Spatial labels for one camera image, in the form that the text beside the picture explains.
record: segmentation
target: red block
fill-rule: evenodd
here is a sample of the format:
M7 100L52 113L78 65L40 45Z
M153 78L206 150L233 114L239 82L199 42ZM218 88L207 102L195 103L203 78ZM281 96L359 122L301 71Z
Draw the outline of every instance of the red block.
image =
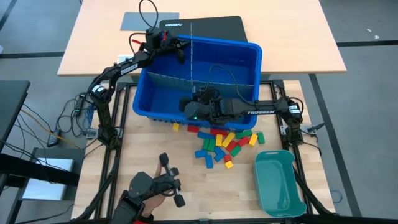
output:
M228 135L228 131L227 130L219 130L219 129L210 129L210 134L213 135L217 135L217 134L222 134L223 136L227 136Z
M231 152L231 151L235 148L235 146L236 146L237 144L238 144L238 143L237 143L236 141L232 140L232 141L229 143L229 145L226 147L226 150L227 150L228 152Z
M232 160L231 155L225 155L224 156L224 162L228 162L228 161L231 161L231 160Z
M199 127L198 126L190 126L190 125L188 125L187 131L193 132L193 133L198 133L199 132Z
M250 141L250 138L245 136L241 140L238 141L238 145L242 147L245 144L249 143L249 141Z

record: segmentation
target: pile of colorful blocks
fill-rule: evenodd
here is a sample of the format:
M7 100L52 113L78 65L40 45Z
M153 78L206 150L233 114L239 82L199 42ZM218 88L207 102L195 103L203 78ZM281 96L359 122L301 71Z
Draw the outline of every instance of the pile of colorful blocks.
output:
M175 131L179 130L179 124L173 124ZM210 133L199 131L200 128L196 126L188 126L187 131L198 133L198 138L203 139L203 147L201 150L195 152L196 158L205 158L208 169L213 168L213 156L209 152L214 152L214 160L219 162L224 159L225 166L230 169L234 164L232 157L238 155L244 145L255 146L258 141L259 144L265 144L264 134L262 132L253 133L251 130L242 131L238 133L229 132L227 130L210 129Z

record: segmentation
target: floor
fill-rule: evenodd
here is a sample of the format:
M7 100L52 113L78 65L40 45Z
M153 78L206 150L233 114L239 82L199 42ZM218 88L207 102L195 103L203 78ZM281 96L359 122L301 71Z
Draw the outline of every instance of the floor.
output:
M10 2L0 1L0 17ZM397 40L398 1L395 0L321 0L329 26L337 42ZM78 15L78 0L17 0L3 27L0 45L5 54L32 52L62 52ZM396 133L398 131L398 46L340 48L347 66L344 75L317 75L328 113L333 122L338 143L351 179L354 193L364 217L398 219L398 170ZM91 78L60 78L56 76L60 57L0 59L0 79L29 80L31 86L25 101L53 127L63 104L83 91ZM323 118L307 74L272 75L271 78L300 79L314 124ZM27 124L46 140L47 135L30 119ZM79 146L83 138L66 136ZM323 165L336 211L351 215L346 194L338 172L335 156L325 128L319 131ZM31 136L25 135L27 151L40 147ZM21 144L21 131L14 128L9 142ZM5 153L19 156L8 149ZM0 197L0 223L6 221L15 188L7 189ZM339 192L343 199L339 201ZM65 211L73 202L24 202L17 222L46 217ZM66 214L37 223L67 221Z

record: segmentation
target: wooden table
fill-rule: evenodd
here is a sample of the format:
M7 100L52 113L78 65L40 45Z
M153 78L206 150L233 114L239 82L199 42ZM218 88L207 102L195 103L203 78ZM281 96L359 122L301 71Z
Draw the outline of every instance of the wooden table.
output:
M181 19L242 17L249 42L261 46L264 73L338 73L346 67L318 0L154 0L159 12L179 12ZM58 75L97 75L131 55L120 31L125 12L138 12L139 1L84 0ZM145 2L143 12L154 12ZM143 35L137 35L144 41Z
M284 82L288 96L295 96L304 101L299 81ZM130 91L129 106L132 105L135 90L132 88ZM123 106L123 99L122 95L120 108ZM260 99L272 99L269 86L260 87ZM304 124L310 124L306 106L303 119ZM95 115L92 127L97 127L98 124L98 117ZM178 167L180 171L179 178L186 206L177 208L174 201L168 198L160 208L155 210L156 220L269 217L260 210L257 204L252 165L254 156L258 152L282 148L276 116L258 116L253 130L264 132L265 145L257 145L254 148L244 146L242 151L233 158L234 167L230 170L222 162L216 163L213 169L207 169L204 159L196 159L194 152L201 149L203 140L198 139L194 133L188 133L186 128L182 126L179 132L174 132L169 123L151 121L135 114L132 109L128 110L115 205L122 191L128 189L131 179L137 172L144 171L149 175L154 175L159 154L166 152L169 155L170 165ZM314 138L310 136L304 136L304 140L316 144ZM86 151L89 152L98 145L99 143L96 142ZM327 209L334 211L318 149L308 145L302 145L299 149L308 186ZM104 151L105 147L102 146L87 156L84 161L72 218L84 211L98 189ZM106 213L106 206L107 204L104 203L105 209L102 214Z

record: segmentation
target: green tray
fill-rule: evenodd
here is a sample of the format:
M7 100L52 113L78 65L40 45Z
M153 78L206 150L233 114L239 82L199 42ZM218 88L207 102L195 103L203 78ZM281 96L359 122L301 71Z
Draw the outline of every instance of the green tray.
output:
M254 161L259 206L272 217L297 217L307 206L300 200L289 151L264 151Z

